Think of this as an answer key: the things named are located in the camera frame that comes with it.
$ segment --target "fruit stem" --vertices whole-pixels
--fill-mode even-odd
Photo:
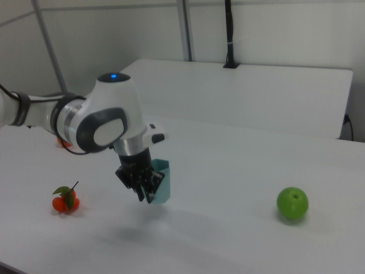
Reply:
[[[76,184],[71,188],[71,191],[70,192],[72,192],[72,190],[74,190],[74,188],[76,187],[76,185],[79,183],[79,181],[77,181],[76,182]]]

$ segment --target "green leaf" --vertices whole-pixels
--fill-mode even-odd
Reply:
[[[74,205],[74,197],[72,195],[67,195],[64,203],[66,204],[66,207],[71,210],[72,206]]]
[[[69,192],[71,189],[69,187],[59,187],[55,190],[55,192],[53,192],[53,194],[57,194],[57,193],[67,193]]]

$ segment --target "table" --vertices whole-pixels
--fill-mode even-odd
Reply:
[[[27,273],[364,273],[365,145],[147,116],[169,139],[171,198],[140,203],[114,172],[117,155],[75,156],[41,128],[0,130],[0,261]],[[80,183],[79,210],[52,192]],[[275,201],[309,197],[299,223]]]
[[[152,115],[339,138],[352,71],[141,59],[125,68]]]

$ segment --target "apple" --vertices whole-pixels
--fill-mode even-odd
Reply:
[[[308,210],[307,195],[297,187],[283,189],[278,195],[276,204],[280,213],[288,219],[299,219]]]

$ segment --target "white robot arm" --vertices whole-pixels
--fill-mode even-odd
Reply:
[[[118,178],[138,194],[140,201],[153,201],[164,174],[153,170],[148,147],[168,135],[159,124],[145,124],[134,82],[128,75],[101,75],[85,98],[64,93],[28,96],[0,88],[0,127],[43,127],[62,143],[79,147],[82,154],[113,148],[121,162]]]

